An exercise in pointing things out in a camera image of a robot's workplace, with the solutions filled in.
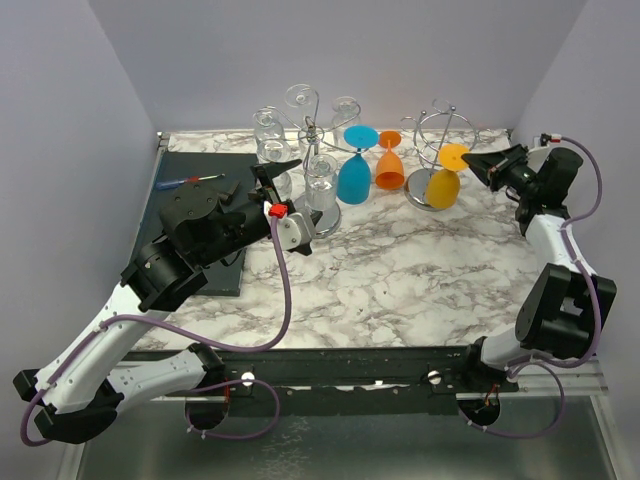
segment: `black mat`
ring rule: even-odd
[[[240,187],[233,202],[229,207],[225,207],[225,209],[233,209],[248,201],[247,193],[255,187],[255,180],[249,167],[256,163],[258,163],[258,159],[252,153],[165,152],[160,160],[156,182],[224,173],[224,178],[207,180],[207,182],[211,182],[215,188],[225,191],[230,189],[235,181],[240,181]],[[171,198],[173,192],[174,190],[153,189],[151,191],[132,256],[135,256],[144,245],[161,234],[162,225],[158,210],[164,202]],[[224,267],[219,262],[211,265],[211,268],[206,271],[209,283],[200,289],[198,294],[232,297],[240,295],[244,257],[245,252],[243,251],[240,258],[230,267]]]

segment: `marble countertop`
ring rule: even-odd
[[[457,133],[460,140],[471,138],[468,131]],[[427,137],[439,138],[438,131]],[[297,143],[291,145],[298,158]],[[485,130],[475,151],[508,146],[504,130]],[[168,148],[246,153],[255,152],[255,142],[247,130],[176,133]],[[330,148],[324,152],[340,163],[350,157]],[[395,152],[405,175],[419,168],[410,135],[403,134]],[[374,172],[381,153],[376,147],[364,154]],[[304,191],[301,168],[291,176],[295,199]],[[463,345],[512,324],[537,278],[533,250],[504,193],[492,194],[468,171],[461,183],[457,204],[441,212],[413,207],[402,190],[372,185],[363,205],[341,204],[340,229],[315,240],[313,255],[285,254],[293,316],[277,348]],[[167,321],[252,346],[275,336],[283,313],[276,258],[265,240],[248,249],[240,297],[192,297]],[[136,348],[182,349],[190,343],[154,329]]]

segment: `white wall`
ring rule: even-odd
[[[640,2],[590,0],[530,101],[515,139],[552,131],[592,149],[604,177],[595,218],[577,227],[580,246],[601,275],[618,285],[598,350],[618,426],[640,472]],[[571,212],[591,206],[588,164],[570,196]]]
[[[11,384],[93,318],[130,253],[157,138],[84,0],[0,7],[0,478],[54,478]]]
[[[311,83],[399,125],[435,97],[514,127],[586,0],[89,0],[158,130],[249,126]]]

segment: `red part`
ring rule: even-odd
[[[275,205],[273,205],[269,209],[269,216],[278,217],[278,218],[284,218],[284,216],[287,214],[288,210],[289,209],[287,208],[287,206],[285,204],[276,203]]]

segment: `blue screwdriver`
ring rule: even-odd
[[[186,177],[179,178],[178,180],[168,180],[166,182],[157,182],[156,190],[171,190],[172,188],[178,188],[180,185],[185,183],[194,183],[201,182],[203,180],[213,180],[214,178],[222,178],[224,177],[224,173],[220,173],[219,175],[209,175],[208,177]]]

